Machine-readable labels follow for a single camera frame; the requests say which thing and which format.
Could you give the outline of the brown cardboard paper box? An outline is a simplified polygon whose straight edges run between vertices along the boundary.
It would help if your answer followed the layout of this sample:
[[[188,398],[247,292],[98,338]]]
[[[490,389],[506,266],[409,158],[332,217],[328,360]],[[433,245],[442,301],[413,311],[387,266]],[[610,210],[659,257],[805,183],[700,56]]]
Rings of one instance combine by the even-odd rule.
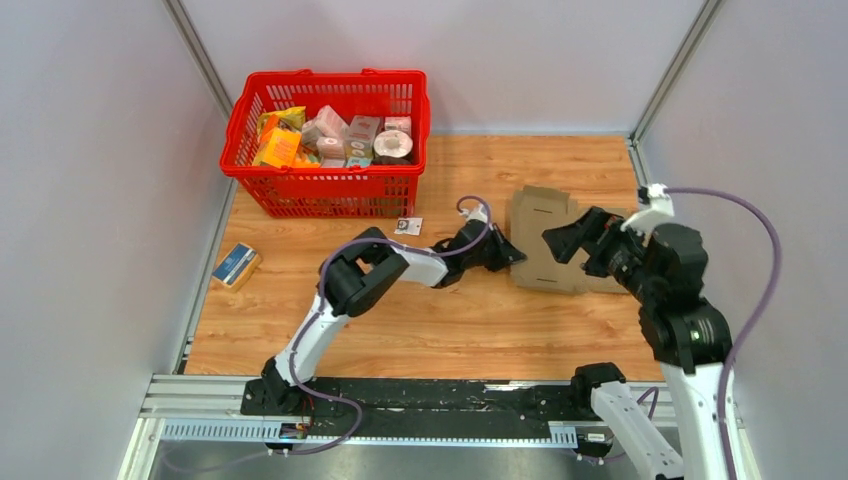
[[[570,193],[554,188],[526,185],[514,192],[510,202],[509,241],[527,259],[510,267],[516,286],[564,295],[604,293],[625,295],[626,289],[612,277],[589,276],[581,268],[587,253],[579,248],[567,263],[560,258],[562,238],[549,244],[547,230],[579,220],[588,207]]]

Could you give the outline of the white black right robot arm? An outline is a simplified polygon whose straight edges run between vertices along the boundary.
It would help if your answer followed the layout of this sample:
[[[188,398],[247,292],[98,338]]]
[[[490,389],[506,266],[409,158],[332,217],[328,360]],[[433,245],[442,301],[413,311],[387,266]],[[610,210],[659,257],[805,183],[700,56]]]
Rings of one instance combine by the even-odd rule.
[[[732,347],[725,317],[702,295],[708,254],[701,234],[643,211],[629,219],[599,207],[543,232],[555,261],[583,250],[586,275],[613,278],[639,304],[639,325],[661,366],[682,448],[675,450],[634,400],[612,363],[576,369],[570,404],[611,429],[642,479],[731,479],[722,449],[719,377]]]

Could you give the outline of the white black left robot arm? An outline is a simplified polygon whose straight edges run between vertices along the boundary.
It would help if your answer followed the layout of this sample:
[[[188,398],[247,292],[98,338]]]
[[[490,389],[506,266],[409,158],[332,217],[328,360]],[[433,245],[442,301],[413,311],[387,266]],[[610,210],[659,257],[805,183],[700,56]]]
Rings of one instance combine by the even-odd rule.
[[[309,382],[336,335],[372,309],[399,281],[442,289],[473,268],[498,272],[526,261],[495,225],[471,219],[449,239],[418,248],[388,239],[377,227],[330,254],[319,268],[309,312],[283,351],[269,358],[259,378],[246,383],[244,415],[291,415],[314,393]]]

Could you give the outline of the orange snack box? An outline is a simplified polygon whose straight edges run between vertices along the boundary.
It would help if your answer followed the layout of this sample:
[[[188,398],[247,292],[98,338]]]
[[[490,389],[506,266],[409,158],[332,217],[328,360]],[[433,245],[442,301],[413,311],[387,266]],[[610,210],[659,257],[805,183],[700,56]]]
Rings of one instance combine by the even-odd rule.
[[[301,137],[300,132],[279,127],[262,133],[252,165],[278,169],[292,167],[298,155]]]

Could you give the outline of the blue yellow small box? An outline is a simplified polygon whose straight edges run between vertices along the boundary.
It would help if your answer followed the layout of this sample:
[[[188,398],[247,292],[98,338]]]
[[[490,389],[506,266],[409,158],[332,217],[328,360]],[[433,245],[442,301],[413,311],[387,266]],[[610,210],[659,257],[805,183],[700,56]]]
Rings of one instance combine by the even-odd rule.
[[[238,291],[261,263],[262,256],[257,250],[239,242],[215,266],[211,278],[227,290]]]

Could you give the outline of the small clear plastic packet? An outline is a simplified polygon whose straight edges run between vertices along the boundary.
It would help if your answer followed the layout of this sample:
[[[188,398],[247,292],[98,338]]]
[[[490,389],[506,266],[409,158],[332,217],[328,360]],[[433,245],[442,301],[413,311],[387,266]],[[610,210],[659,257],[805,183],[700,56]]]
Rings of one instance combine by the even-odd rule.
[[[419,236],[422,226],[423,219],[420,217],[399,218],[396,222],[394,233],[397,235]]]

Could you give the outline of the red plastic shopping basket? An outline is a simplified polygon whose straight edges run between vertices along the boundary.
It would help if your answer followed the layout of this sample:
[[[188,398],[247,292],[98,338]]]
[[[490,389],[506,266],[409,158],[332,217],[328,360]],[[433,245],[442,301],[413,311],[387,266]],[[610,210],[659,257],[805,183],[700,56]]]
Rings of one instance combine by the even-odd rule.
[[[348,123],[343,140],[316,127],[325,105]],[[307,117],[294,165],[253,166],[259,116],[294,106],[304,106]],[[374,140],[386,130],[412,138],[410,164],[374,162]],[[415,210],[429,132],[427,77],[420,70],[256,72],[234,105],[219,166],[272,217],[407,217]]]

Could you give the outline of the round tape roll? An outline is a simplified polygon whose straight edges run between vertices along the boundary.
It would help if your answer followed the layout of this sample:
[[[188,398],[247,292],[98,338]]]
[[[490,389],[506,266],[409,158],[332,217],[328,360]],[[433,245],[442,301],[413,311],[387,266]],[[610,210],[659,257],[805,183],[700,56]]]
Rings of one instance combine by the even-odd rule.
[[[408,165],[414,142],[401,130],[386,130],[378,134],[374,140],[374,162],[380,165]]]

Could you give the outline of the pink white carton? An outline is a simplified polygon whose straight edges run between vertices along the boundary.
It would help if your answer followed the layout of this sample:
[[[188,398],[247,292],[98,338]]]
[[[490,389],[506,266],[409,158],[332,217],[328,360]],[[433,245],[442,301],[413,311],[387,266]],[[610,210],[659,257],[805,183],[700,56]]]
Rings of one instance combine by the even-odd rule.
[[[343,140],[348,123],[332,108],[331,105],[325,105],[318,110],[315,118],[315,125],[324,137]]]

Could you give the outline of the yellow snack bag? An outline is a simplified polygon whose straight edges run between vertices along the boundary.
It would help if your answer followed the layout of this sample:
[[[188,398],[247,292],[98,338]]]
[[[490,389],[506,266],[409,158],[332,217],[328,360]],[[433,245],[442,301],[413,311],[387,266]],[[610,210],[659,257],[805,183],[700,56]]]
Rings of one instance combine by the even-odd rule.
[[[306,108],[294,106],[285,110],[269,111],[261,114],[256,125],[256,134],[262,137],[275,128],[299,132],[306,123]]]

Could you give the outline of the aluminium frame rail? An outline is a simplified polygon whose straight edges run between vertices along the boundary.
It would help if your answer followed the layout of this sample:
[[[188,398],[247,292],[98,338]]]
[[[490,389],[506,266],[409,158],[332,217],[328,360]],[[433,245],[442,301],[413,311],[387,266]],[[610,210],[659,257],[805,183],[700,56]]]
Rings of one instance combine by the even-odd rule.
[[[320,445],[347,434],[350,445],[531,447],[608,444],[611,429],[576,410],[566,381],[320,377],[313,395],[285,410],[246,376],[156,375],[144,418],[166,420],[179,440]]]

